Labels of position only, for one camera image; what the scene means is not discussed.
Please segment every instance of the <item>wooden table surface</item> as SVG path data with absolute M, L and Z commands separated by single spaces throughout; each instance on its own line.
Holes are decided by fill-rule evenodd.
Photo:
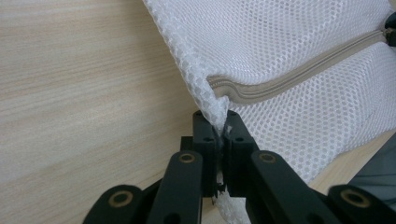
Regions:
M 1 1 L 0 223 L 81 223 L 107 189 L 146 188 L 195 110 L 140 0 Z M 312 186 L 347 182 L 390 135 Z M 203 217 L 224 223 L 210 200 Z

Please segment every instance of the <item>screw hole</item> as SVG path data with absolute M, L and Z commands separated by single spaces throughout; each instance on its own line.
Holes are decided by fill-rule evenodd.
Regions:
M 178 157 L 178 159 L 179 159 L 181 162 L 184 162 L 184 163 L 190 163 L 190 162 L 195 161 L 194 155 L 192 155 L 192 154 L 190 154 L 190 153 L 181 154 L 181 155 Z
M 341 197 L 347 203 L 360 208 L 366 208 L 370 206 L 370 201 L 364 195 L 352 189 L 344 189 L 341 191 Z
M 268 153 L 262 153 L 259 155 L 260 160 L 264 161 L 264 162 L 268 162 L 268 163 L 274 163 L 276 162 L 276 158 Z
M 123 207 L 128 205 L 132 201 L 133 197 L 134 195 L 130 191 L 120 190 L 111 195 L 108 199 L 108 204 L 115 208 Z
M 308 216 L 306 216 L 306 220 L 310 224 L 324 224 L 323 218 L 321 218 L 319 215 L 313 214 L 313 213 L 311 213 Z
M 163 219 L 163 224 L 179 224 L 180 216 L 176 213 L 171 213 Z

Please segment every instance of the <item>zipper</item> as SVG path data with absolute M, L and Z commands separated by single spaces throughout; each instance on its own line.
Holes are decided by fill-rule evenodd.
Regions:
M 336 63 L 340 63 L 347 57 L 381 41 L 387 42 L 382 31 L 373 31 L 359 36 L 319 54 L 319 56 L 291 70 L 282 77 L 262 84 L 246 85 L 233 82 L 222 76 L 208 77 L 206 80 L 217 97 L 227 95 L 231 101 L 238 104 L 258 103 L 279 95 Z

